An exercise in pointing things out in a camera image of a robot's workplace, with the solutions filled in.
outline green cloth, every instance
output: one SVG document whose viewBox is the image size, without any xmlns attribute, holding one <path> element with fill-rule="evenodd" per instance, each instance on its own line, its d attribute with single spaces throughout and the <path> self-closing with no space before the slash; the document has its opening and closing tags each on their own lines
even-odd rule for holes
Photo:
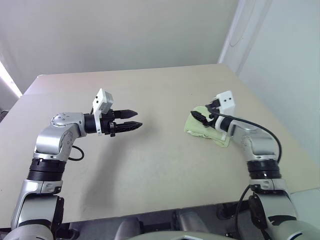
<svg viewBox="0 0 320 240">
<path fill-rule="evenodd" d="M 205 106 L 197 106 L 193 110 L 198 111 L 207 118 L 210 115 L 210 112 Z M 189 114 L 188 119 L 186 120 L 184 131 L 192 136 L 212 139 L 216 144 L 223 148 L 226 148 L 229 145 L 229 136 L 215 130 L 213 127 L 204 127 L 202 123 L 196 120 L 191 114 Z"/>
</svg>

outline beige tabletop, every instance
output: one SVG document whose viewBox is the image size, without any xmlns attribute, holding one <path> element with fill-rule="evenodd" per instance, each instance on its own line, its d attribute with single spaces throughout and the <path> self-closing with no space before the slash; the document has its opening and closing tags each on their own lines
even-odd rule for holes
<svg viewBox="0 0 320 240">
<path fill-rule="evenodd" d="M 305 150 L 223 64 L 42 75 L 0 124 L 0 228 L 10 225 L 39 132 L 56 113 L 88 113 L 99 88 L 112 93 L 114 110 L 138 112 L 132 121 L 143 126 L 75 141 L 85 157 L 69 161 L 63 174 L 64 222 L 237 201 L 249 183 L 241 151 L 184 132 L 190 110 L 226 90 L 237 117 L 280 139 L 289 190 L 320 186 L 319 168 Z"/>
</svg>

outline black cable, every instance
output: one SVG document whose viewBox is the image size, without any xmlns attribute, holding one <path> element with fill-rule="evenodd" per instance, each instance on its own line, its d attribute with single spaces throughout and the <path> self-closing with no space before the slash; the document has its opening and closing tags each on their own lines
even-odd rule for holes
<svg viewBox="0 0 320 240">
<path fill-rule="evenodd" d="M 216 115 L 219 115 L 221 117 L 225 117 L 225 118 L 228 118 L 228 119 L 233 119 L 233 120 L 236 120 L 236 121 L 240 121 L 240 122 L 243 122 L 243 123 L 246 123 L 246 124 L 250 124 L 250 125 L 253 125 L 253 126 L 256 126 L 264 131 L 266 131 L 268 134 L 270 134 L 274 140 L 276 141 L 276 143 L 278 144 L 278 158 L 277 158 L 277 162 L 279 163 L 280 162 L 280 159 L 281 159 L 281 156 L 282 156 L 282 146 L 281 146 L 281 143 L 279 141 L 279 139 L 277 138 L 277 136 L 272 132 L 270 131 L 269 129 L 265 128 L 264 126 L 261 126 L 257 123 L 254 123 L 252 121 L 248 121 L 248 120 L 244 120 L 242 118 L 238 118 L 238 117 L 234 117 L 234 116 L 229 116 L 229 115 L 224 115 L 224 114 L 221 114 L 221 113 L 218 113 L 218 112 L 215 112 L 213 114 L 216 114 Z M 236 208 L 235 208 L 235 214 L 234 214 L 234 225 L 235 225 L 235 232 L 236 234 L 238 235 L 239 237 L 239 240 L 242 240 L 242 237 L 240 235 L 240 232 L 239 232 L 239 226 L 238 226 L 238 217 L 239 217 L 239 212 L 240 212 L 240 208 L 241 208 L 241 204 L 244 200 L 244 197 L 246 195 L 246 193 L 248 192 L 248 190 L 250 189 L 250 185 L 248 185 L 244 192 L 242 193 L 241 197 L 240 197 L 240 200 L 239 202 L 237 203 L 236 205 Z"/>
<path fill-rule="evenodd" d="M 225 117 L 225 118 L 228 118 L 228 119 L 233 119 L 233 120 L 237 120 L 237 121 L 240 121 L 240 122 L 243 122 L 243 123 L 246 123 L 246 124 L 251 124 L 253 126 L 256 126 L 264 131 L 266 131 L 268 134 L 270 134 L 274 140 L 276 141 L 276 143 L 278 144 L 278 149 L 279 149 L 279 153 L 278 153 L 278 159 L 277 159 L 277 162 L 279 163 L 280 162 L 280 159 L 281 159 L 281 156 L 282 156 L 282 146 L 281 146 L 281 143 L 279 141 L 279 139 L 277 138 L 277 136 L 272 132 L 270 131 L 269 129 L 265 128 L 264 126 L 261 126 L 257 123 L 254 123 L 252 121 L 248 121 L 248 120 L 244 120 L 242 118 L 238 118 L 238 117 L 234 117 L 234 116 L 229 116 L 229 115 L 224 115 L 224 114 L 221 114 L 221 113 L 218 113 L 218 112 L 215 112 L 215 113 L 212 113 L 213 115 L 216 114 L 216 115 L 219 115 L 221 117 Z"/>
<path fill-rule="evenodd" d="M 78 147 L 78 146 L 72 145 L 72 147 L 77 149 L 77 150 L 79 150 L 79 152 L 81 153 L 81 157 L 80 158 L 68 157 L 68 159 L 71 160 L 71 161 L 80 161 L 80 160 L 84 159 L 84 157 L 85 157 L 84 151 L 82 151 L 82 149 L 80 147 Z"/>
</svg>

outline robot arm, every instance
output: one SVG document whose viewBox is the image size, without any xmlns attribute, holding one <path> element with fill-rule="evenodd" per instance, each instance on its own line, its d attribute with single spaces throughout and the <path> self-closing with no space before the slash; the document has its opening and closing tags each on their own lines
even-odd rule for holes
<svg viewBox="0 0 320 240">
<path fill-rule="evenodd" d="M 92 103 L 93 114 L 59 113 L 38 135 L 29 174 L 23 181 L 12 216 L 12 231 L 6 240 L 55 239 L 64 210 L 64 199 L 56 194 L 61 191 L 62 175 L 74 141 L 90 133 L 113 137 L 142 125 L 135 121 L 116 124 L 115 119 L 128 119 L 137 113 L 113 111 L 112 104 L 112 95 L 100 89 Z"/>
<path fill-rule="evenodd" d="M 206 107 L 211 112 L 210 118 L 196 111 L 191 112 L 192 116 L 205 127 L 225 132 L 244 153 L 253 191 L 248 200 L 253 224 L 269 239 L 319 239 L 319 229 L 297 219 L 286 182 L 280 174 L 273 137 L 257 126 L 225 115 L 226 111 L 233 115 L 235 108 L 230 91 L 218 94 Z"/>
</svg>

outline crumpled towel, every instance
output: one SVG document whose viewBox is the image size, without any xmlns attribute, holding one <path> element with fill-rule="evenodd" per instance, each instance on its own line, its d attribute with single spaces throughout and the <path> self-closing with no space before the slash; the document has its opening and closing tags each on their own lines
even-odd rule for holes
<svg viewBox="0 0 320 240">
<path fill-rule="evenodd" d="M 205 106 L 196 106 L 194 111 L 198 111 L 203 116 L 207 118 L 210 115 L 210 112 Z M 192 136 L 203 137 L 207 139 L 212 139 L 220 147 L 226 148 L 229 145 L 230 138 L 225 132 L 219 132 L 213 127 L 204 127 L 201 122 L 196 120 L 191 113 L 189 114 L 186 123 L 184 125 L 184 131 Z"/>
</svg>

